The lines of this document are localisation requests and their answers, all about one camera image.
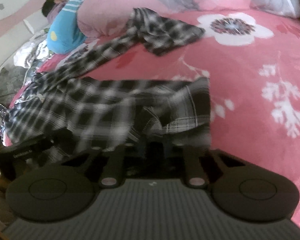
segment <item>gray ribbed panel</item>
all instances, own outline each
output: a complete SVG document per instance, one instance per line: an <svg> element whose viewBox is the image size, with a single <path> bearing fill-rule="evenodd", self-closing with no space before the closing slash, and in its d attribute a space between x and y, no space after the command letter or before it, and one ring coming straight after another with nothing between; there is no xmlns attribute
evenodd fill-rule
<svg viewBox="0 0 300 240"><path fill-rule="evenodd" d="M103 190L75 218L35 224L17 219L6 230L11 240L300 240L290 220L251 224L224 214L207 193L180 180L126 180Z"/></svg>

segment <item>white stripe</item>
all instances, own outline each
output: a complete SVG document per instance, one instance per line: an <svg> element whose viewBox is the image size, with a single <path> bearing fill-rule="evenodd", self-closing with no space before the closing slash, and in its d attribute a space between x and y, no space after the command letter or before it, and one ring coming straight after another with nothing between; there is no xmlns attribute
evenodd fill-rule
<svg viewBox="0 0 300 240"><path fill-rule="evenodd" d="M82 0L69 0L69 2L82 2Z"/></svg>
<svg viewBox="0 0 300 240"><path fill-rule="evenodd" d="M79 7L80 4L66 4L65 6Z"/></svg>
<svg viewBox="0 0 300 240"><path fill-rule="evenodd" d="M76 12L77 12L77 11L75 11L75 10L66 9L66 8L63 8L63 10L65 10L65 11L67 11L67 12L74 12L74 13L76 13Z"/></svg>

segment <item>yellow dot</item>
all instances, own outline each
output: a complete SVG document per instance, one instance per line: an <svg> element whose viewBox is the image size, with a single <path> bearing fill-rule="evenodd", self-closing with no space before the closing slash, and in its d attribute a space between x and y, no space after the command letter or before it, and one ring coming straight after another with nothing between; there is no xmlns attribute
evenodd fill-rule
<svg viewBox="0 0 300 240"><path fill-rule="evenodd" d="M56 40L58 39L58 37L57 37L57 35L56 35L56 33L55 33L54 31L52 31L52 32L50 33L50 38L51 38L53 41L56 41Z"/></svg>

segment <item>plaid shirt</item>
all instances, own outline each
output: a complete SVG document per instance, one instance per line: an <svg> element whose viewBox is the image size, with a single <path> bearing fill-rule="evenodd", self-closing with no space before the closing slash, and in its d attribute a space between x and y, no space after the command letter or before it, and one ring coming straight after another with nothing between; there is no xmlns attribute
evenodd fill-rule
<svg viewBox="0 0 300 240"><path fill-rule="evenodd" d="M127 32L97 46L85 57L49 73L36 73L32 83L4 118L12 142L67 127L77 140L76 152L138 141L141 134L170 134L175 142L210 145L209 81L98 81L78 77L125 53L138 42L163 55L197 41L204 30L133 10Z"/></svg>

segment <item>person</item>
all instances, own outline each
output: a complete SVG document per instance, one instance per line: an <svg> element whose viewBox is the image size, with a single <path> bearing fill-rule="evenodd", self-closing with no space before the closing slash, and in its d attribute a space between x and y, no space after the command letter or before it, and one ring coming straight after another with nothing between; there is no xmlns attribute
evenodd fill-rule
<svg viewBox="0 0 300 240"><path fill-rule="evenodd" d="M41 12L47 18L49 24L53 23L53 20L66 5L67 0L46 0L42 6Z"/></svg>

